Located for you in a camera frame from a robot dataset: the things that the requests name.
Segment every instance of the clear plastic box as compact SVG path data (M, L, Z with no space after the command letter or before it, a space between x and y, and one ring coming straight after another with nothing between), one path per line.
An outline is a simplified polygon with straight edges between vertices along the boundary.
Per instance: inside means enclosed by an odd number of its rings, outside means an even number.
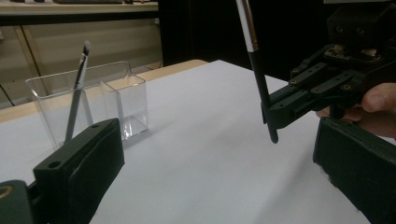
M55 149L64 144L78 71L26 80ZM146 81L126 62L87 68L73 136L98 121L118 118L122 139L148 128Z

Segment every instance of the finger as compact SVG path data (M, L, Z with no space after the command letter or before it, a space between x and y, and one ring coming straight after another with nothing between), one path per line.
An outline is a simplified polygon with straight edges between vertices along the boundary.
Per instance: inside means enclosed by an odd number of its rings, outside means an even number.
M347 109L343 119L351 120L351 121L359 121L363 119L363 115L364 115L363 111L360 108L356 107L356 108Z
M364 94L361 105L367 112L396 108L396 83L382 83Z
M351 119L342 119L343 121L345 121L345 122L348 122L348 123L353 123L353 122L355 122L355 120L351 120Z
M316 113L317 113L317 116L320 117L320 118L327 118L327 117L330 116L328 108L319 110Z
M390 111L366 113L357 124L370 133L396 138L396 114Z

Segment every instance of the screw hole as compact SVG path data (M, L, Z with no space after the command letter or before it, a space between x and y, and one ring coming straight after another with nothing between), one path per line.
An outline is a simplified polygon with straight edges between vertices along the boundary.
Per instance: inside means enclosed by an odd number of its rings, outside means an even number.
M346 85L343 86L343 89L346 90L346 91L348 91L348 90L351 90L351 89L352 89L352 86L346 84Z
M356 29L356 34L358 34L358 35L360 35L360 36L364 35L365 33L366 33L366 32L364 31L363 28L358 28L358 29Z
M53 161L52 163L49 164L49 168L53 169L61 165L59 161Z
M341 26L336 26L336 27L334 28L334 31L335 31L337 34L341 34L341 33L344 32L344 29L343 29L343 27L341 27Z
M8 194L10 194L12 192L12 190L14 190L14 188L12 186L1 186L0 187L0 199L5 198L8 196Z

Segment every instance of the white table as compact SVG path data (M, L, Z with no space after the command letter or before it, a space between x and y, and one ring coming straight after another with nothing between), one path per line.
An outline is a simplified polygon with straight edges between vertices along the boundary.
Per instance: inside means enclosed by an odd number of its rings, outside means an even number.
M267 80L272 91L285 85ZM271 142L251 71L217 61L147 90L149 130L125 143L92 223L369 223L312 162L315 114ZM0 137L0 181L33 181L51 153L39 116L0 123Z

